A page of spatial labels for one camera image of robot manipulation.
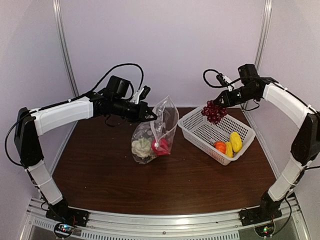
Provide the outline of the dark red toy grapes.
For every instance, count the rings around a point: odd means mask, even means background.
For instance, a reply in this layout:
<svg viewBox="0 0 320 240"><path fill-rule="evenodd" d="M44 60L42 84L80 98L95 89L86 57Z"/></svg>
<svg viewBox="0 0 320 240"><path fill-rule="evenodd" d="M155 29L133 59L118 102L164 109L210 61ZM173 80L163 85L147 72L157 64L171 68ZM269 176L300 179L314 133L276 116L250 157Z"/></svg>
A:
<svg viewBox="0 0 320 240"><path fill-rule="evenodd" d="M212 100L208 100L206 106L202 108L200 113L206 117L209 123L217 125L227 115L227 110L226 108L215 105Z"/></svg>

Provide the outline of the clear zip top bag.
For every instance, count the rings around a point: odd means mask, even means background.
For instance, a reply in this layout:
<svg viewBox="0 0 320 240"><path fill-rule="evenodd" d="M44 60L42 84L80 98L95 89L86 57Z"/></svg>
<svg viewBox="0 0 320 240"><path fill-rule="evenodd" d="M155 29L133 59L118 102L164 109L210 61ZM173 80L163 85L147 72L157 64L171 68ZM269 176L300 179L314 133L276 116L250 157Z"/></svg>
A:
<svg viewBox="0 0 320 240"><path fill-rule="evenodd" d="M174 137L180 118L179 111L170 96L165 97L163 100L157 103L152 111L157 115L157 120L142 122L136 127L131 138L131 151L132 141L134 140L146 138L150 139L151 142L153 140L156 140L158 142L161 138L164 138L168 142L168 155L170 155L172 152ZM160 156L157 156L153 151L152 159L145 164L148 164L158 157Z"/></svg>

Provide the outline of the white toy cauliflower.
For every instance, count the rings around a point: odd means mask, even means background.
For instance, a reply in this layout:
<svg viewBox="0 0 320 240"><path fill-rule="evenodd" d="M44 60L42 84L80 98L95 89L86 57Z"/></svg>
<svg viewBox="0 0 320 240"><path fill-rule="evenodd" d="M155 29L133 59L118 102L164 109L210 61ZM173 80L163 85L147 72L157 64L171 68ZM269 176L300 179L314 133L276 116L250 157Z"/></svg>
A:
<svg viewBox="0 0 320 240"><path fill-rule="evenodd" d="M131 153L134 160L140 164L146 164L153 157L152 142L148 138L139 138L131 143Z"/></svg>

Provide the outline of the red toy bell pepper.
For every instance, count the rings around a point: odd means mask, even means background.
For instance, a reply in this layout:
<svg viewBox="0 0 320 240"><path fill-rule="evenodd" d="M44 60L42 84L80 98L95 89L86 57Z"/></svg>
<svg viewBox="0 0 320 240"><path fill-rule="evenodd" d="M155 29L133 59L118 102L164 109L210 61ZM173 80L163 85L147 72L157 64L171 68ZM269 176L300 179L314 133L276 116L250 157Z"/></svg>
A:
<svg viewBox="0 0 320 240"><path fill-rule="evenodd" d="M156 141L154 139L151 142L151 148L157 156L164 156L170 154L169 144L165 138L161 138L159 141Z"/></svg>

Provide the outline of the yellow toy pepper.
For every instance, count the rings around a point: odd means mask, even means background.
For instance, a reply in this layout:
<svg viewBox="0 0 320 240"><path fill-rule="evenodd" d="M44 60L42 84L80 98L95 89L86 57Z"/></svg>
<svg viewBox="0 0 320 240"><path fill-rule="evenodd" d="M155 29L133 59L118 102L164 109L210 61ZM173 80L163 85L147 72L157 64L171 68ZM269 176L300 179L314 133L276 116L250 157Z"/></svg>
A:
<svg viewBox="0 0 320 240"><path fill-rule="evenodd" d="M229 140L230 140L233 152L238 153L243 147L243 143L240 135L234 131L230 134Z"/></svg>

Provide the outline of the orange toy pumpkin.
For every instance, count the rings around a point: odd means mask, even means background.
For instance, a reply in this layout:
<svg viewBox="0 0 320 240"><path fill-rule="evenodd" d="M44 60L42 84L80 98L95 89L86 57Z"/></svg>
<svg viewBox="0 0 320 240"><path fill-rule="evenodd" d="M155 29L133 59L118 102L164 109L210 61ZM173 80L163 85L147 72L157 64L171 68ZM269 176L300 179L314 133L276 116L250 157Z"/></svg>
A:
<svg viewBox="0 0 320 240"><path fill-rule="evenodd" d="M219 152L221 152L222 154L226 154L227 151L227 145L225 142L223 141L216 141L213 144L214 148L217 149Z"/></svg>

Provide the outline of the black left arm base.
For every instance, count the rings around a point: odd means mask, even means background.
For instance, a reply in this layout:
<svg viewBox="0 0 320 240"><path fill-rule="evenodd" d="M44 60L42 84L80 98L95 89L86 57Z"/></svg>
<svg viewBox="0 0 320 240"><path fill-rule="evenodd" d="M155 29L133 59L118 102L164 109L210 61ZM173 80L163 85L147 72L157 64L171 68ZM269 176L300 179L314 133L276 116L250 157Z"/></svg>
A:
<svg viewBox="0 0 320 240"><path fill-rule="evenodd" d="M49 203L45 196L43 198L48 205L48 210L45 214L46 218L68 224L70 226L87 226L89 218L88 211L69 207L69 203L64 196L62 196L62 199L56 204Z"/></svg>

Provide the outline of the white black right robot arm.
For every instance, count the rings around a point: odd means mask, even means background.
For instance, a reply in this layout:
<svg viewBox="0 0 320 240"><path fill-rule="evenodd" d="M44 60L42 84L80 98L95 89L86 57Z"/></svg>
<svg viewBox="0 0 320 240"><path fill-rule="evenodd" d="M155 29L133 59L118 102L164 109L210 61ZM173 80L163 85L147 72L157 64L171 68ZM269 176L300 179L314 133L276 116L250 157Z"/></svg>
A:
<svg viewBox="0 0 320 240"><path fill-rule="evenodd" d="M297 130L287 164L265 193L265 203L256 210L258 219L266 221L276 212L273 203L285 198L320 153L320 112L272 77L259 76L254 64L240 66L238 73L239 77L231 80L215 71L219 82L216 88L223 91L213 100L214 105L229 108L249 100L264 100L285 115Z"/></svg>

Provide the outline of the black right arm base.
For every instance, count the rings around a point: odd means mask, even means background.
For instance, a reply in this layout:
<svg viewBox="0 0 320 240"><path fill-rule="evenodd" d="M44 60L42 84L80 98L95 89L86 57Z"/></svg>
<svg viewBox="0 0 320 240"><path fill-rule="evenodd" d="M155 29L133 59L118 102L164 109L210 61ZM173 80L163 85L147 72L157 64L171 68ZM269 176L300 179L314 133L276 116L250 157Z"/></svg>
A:
<svg viewBox="0 0 320 240"><path fill-rule="evenodd" d="M274 201L266 191L260 199L260 205L253 208L242 208L238 214L242 226L255 225L282 216L280 210L284 198Z"/></svg>

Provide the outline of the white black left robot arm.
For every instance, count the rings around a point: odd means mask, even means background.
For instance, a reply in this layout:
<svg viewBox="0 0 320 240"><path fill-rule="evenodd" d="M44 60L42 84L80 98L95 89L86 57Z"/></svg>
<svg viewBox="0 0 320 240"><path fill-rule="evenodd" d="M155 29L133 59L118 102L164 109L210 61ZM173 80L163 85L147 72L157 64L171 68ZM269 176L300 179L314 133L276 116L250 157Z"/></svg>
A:
<svg viewBox="0 0 320 240"><path fill-rule="evenodd" d="M63 194L45 166L39 137L61 126L100 116L115 115L132 123L155 121L156 114L144 102L150 87L144 86L131 98L125 98L131 87L129 80L113 75L106 87L99 92L89 91L77 99L33 110L26 107L19 110L14 144L20 163L30 174L49 206L53 207L53 215L61 222L69 221L72 211L64 205L66 201Z"/></svg>

